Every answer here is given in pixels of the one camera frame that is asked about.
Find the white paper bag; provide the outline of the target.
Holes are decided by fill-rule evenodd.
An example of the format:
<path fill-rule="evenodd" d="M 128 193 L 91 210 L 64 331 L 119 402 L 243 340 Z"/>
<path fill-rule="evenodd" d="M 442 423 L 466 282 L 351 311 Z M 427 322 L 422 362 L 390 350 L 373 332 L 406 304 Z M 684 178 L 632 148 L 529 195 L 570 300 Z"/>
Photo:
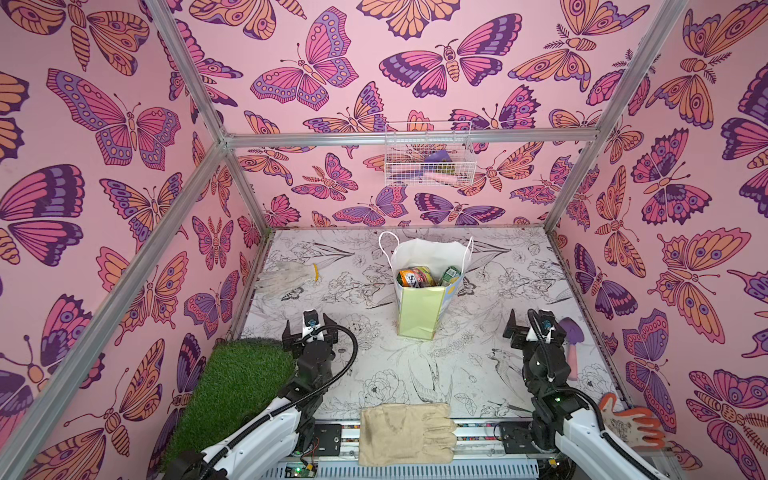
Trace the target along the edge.
<path fill-rule="evenodd" d="M 396 234 L 385 231 L 378 237 L 378 246 L 392 271 L 398 309 L 397 334 L 418 340 L 433 339 L 441 317 L 458 294 L 471 265 L 474 240 L 460 243 L 416 238 L 402 242 Z M 429 288 L 401 287 L 396 281 L 396 274 L 411 266 L 428 267 L 436 285 Z M 441 276 L 450 266 L 459 267 L 462 277 L 453 285 L 442 287 Z"/>

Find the green spring tea bag back-side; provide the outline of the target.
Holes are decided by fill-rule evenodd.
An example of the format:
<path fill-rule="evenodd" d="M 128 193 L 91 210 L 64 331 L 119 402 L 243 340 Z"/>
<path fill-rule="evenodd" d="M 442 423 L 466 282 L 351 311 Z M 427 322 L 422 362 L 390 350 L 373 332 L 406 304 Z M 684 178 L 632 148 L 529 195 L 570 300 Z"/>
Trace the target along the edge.
<path fill-rule="evenodd" d="M 441 276 L 441 282 L 440 285 L 442 287 L 448 287 L 456 283 L 458 280 L 460 280 L 462 277 L 462 271 L 459 267 L 456 266 L 450 266 L 448 267 L 443 275 Z"/>

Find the orange Fox's candy bag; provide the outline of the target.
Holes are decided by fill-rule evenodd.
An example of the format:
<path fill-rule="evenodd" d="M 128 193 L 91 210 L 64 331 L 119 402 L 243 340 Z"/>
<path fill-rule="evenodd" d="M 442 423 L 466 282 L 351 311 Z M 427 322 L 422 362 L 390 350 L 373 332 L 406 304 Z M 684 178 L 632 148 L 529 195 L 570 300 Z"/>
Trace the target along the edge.
<path fill-rule="evenodd" d="M 396 274 L 396 281 L 403 288 L 429 288 L 436 285 L 431 270 L 426 266 L 411 266 Z"/>

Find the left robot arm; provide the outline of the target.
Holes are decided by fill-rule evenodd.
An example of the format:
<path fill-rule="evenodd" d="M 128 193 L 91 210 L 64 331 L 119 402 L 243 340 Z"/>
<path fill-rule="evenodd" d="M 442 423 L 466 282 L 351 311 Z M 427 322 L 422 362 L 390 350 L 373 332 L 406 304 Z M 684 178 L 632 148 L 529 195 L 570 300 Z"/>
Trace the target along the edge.
<path fill-rule="evenodd" d="M 319 444 L 312 436 L 323 395 L 353 366 L 358 338 L 348 327 L 315 310 L 302 313 L 301 330 L 286 326 L 281 347 L 296 361 L 277 396 L 241 428 L 201 451 L 170 461 L 166 479 L 259 479 L 283 458 Z"/>

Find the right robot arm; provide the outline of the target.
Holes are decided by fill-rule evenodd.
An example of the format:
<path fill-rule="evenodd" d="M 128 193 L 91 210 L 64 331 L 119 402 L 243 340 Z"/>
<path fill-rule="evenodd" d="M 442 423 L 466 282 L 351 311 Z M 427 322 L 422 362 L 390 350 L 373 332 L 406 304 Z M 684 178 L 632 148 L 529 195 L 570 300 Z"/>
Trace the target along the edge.
<path fill-rule="evenodd" d="M 663 479 L 660 470 L 609 431 L 594 399 L 568 384 L 568 332 L 554 313 L 529 309 L 526 318 L 522 324 L 511 311 L 503 337 L 522 353 L 521 375 L 533 407 L 532 445 L 567 457 L 591 479 Z"/>

